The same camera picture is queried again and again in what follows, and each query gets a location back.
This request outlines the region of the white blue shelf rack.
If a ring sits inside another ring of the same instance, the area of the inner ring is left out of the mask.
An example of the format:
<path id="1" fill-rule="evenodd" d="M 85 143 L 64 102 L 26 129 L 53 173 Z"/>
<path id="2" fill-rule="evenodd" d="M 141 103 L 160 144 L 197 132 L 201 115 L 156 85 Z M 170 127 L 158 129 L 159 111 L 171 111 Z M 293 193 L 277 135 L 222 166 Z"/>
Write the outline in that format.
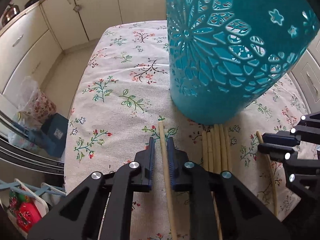
<path id="1" fill-rule="evenodd" d="M 17 231 L 26 238 L 30 229 L 60 200 L 65 198 L 62 187 L 42 182 L 40 187 L 28 185 L 19 179 L 1 181 L 1 191 L 9 192 L 9 205 L 1 205 Z"/>

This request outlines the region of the blue dustpan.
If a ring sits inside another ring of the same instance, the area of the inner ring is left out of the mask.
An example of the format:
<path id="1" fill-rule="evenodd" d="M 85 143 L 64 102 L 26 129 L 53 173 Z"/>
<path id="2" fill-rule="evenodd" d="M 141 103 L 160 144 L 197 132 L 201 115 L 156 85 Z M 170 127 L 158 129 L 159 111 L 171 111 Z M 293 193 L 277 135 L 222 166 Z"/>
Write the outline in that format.
<path id="1" fill-rule="evenodd" d="M 14 133 L 45 150 L 50 156 L 61 158 L 65 151 L 68 119 L 59 113 L 50 116 L 41 126 L 25 126 L 12 120 Z"/>

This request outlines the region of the teal perforated basket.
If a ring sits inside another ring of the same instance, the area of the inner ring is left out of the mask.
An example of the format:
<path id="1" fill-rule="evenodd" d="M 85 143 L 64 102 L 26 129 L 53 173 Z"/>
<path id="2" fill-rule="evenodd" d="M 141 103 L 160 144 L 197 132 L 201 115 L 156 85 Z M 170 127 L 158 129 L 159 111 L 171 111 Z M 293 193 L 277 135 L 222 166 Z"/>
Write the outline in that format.
<path id="1" fill-rule="evenodd" d="M 170 95 L 187 118 L 223 124 L 263 95 L 319 31 L 319 0 L 165 0 Z"/>

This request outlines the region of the floral tablecloth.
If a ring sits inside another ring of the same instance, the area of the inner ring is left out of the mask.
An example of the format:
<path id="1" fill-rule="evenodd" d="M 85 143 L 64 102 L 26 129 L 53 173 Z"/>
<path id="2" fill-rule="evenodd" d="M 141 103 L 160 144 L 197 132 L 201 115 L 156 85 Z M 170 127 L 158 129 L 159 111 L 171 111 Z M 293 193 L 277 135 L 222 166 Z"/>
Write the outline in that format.
<path id="1" fill-rule="evenodd" d="M 257 152 L 256 131 L 291 129 L 306 113 L 288 75 L 255 100 L 225 127 L 229 135 L 233 173 L 273 211 L 265 159 Z M 140 22 L 108 28 L 82 76 L 69 120 L 65 155 L 67 192 L 94 171 L 104 174 L 133 161 L 155 140 L 152 191 L 136 193 L 132 202 L 131 239 L 171 239 L 158 123 L 166 137 L 189 158 L 202 163 L 202 131 L 209 126 L 183 116 L 169 92 L 167 25 Z M 285 186 L 284 169 L 272 162 L 278 218 L 284 219 L 300 198 Z"/>

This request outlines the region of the copper kettle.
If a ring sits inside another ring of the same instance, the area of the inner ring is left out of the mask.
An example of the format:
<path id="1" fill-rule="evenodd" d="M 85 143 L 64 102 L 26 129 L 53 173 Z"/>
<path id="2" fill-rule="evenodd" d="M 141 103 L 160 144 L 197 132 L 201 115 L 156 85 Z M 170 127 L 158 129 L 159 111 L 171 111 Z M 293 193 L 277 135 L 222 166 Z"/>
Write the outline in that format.
<path id="1" fill-rule="evenodd" d="M 7 25 L 15 16 L 20 13 L 20 9 L 18 5 L 10 4 L 8 5 L 7 9 L 5 9 L 4 14 L 2 16 L 2 26 L 4 27 Z"/>

